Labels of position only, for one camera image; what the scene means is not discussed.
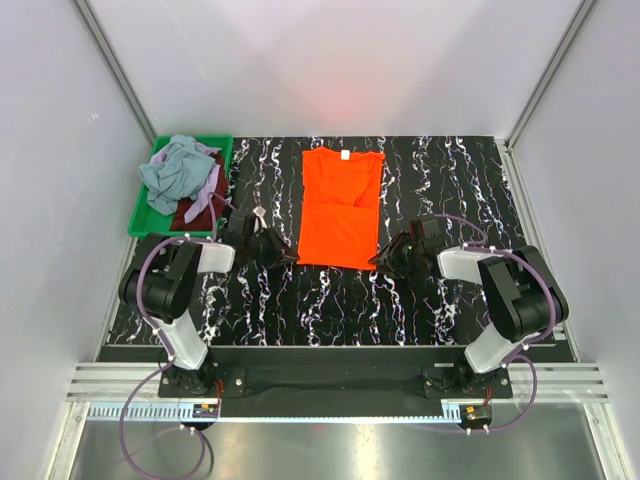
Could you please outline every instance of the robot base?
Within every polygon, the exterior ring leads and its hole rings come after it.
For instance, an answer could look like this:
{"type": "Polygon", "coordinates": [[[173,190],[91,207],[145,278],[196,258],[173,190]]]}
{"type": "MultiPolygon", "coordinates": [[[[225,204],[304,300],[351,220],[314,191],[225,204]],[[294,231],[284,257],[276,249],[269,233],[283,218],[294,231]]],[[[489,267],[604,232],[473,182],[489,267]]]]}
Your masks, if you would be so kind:
{"type": "Polygon", "coordinates": [[[158,396],[161,398],[239,398],[244,395],[246,369],[240,366],[218,368],[210,355],[198,370],[172,367],[162,372],[158,396]],[[216,381],[222,382],[218,392],[216,381]]]}
{"type": "Polygon", "coordinates": [[[492,372],[483,382],[460,389],[451,378],[453,367],[423,367],[424,396],[429,399],[473,398],[484,400],[487,398],[487,387],[491,387],[491,398],[513,398],[513,390],[506,368],[492,372]]]}

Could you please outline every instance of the orange t-shirt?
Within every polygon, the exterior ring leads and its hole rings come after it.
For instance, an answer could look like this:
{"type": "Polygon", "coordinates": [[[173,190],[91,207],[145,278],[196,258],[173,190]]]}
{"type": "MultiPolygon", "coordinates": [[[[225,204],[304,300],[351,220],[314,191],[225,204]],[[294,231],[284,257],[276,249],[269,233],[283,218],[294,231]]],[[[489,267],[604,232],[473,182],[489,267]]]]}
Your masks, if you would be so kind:
{"type": "Polygon", "coordinates": [[[321,147],[302,153],[302,225],[299,264],[374,270],[378,250],[383,153],[321,147]]]}

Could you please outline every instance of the gray wall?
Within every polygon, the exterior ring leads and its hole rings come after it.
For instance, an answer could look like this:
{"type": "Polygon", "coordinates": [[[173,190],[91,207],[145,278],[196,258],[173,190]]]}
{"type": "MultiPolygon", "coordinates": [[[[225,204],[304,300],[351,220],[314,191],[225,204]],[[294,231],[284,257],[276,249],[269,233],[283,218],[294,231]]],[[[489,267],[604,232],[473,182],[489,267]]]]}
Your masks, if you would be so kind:
{"type": "Polygon", "coordinates": [[[516,145],[580,352],[640,472],[640,2],[600,2],[516,145]]]}
{"type": "Polygon", "coordinates": [[[5,0],[0,25],[0,478],[30,480],[97,347],[150,149],[70,1],[5,0]]]}
{"type": "Polygon", "coordinates": [[[161,134],[505,136],[579,0],[90,3],[161,134]]]}

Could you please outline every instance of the gray cloth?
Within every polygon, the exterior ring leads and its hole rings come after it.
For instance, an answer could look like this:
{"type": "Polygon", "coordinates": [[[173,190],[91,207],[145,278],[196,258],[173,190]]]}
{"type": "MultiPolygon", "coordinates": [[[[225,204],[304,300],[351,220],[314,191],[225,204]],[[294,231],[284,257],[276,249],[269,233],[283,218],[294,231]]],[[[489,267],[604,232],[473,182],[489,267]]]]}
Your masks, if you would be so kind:
{"type": "Polygon", "coordinates": [[[198,198],[215,160],[196,148],[193,138],[174,135],[163,163],[140,166],[142,182],[149,188],[147,203],[163,215],[175,213],[178,200],[198,198]]]}

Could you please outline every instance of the green tray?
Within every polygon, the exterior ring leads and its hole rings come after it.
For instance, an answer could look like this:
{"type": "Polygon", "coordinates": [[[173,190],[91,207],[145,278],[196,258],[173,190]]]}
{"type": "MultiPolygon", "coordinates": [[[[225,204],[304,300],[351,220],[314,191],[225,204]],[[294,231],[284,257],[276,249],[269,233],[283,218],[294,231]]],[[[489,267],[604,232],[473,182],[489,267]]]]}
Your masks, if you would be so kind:
{"type": "MultiPolygon", "coordinates": [[[[169,143],[171,137],[172,135],[163,135],[156,138],[151,154],[153,155],[162,150],[162,148],[169,143]]],[[[227,175],[227,178],[229,178],[231,155],[233,153],[233,137],[229,135],[194,135],[193,138],[195,138],[198,142],[207,145],[208,147],[218,147],[222,149],[220,153],[224,157],[224,171],[227,175]]],[[[140,187],[140,193],[138,194],[136,207],[133,209],[133,214],[131,214],[131,221],[129,222],[129,235],[131,235],[132,237],[145,237],[148,233],[156,232],[170,237],[184,235],[185,233],[189,233],[194,237],[206,237],[211,234],[211,231],[208,230],[197,232],[173,232],[169,230],[169,227],[171,227],[171,222],[173,221],[173,215],[165,216],[151,208],[147,203],[148,192],[149,189],[146,187],[146,185],[143,184],[142,187],[140,187]]]]}

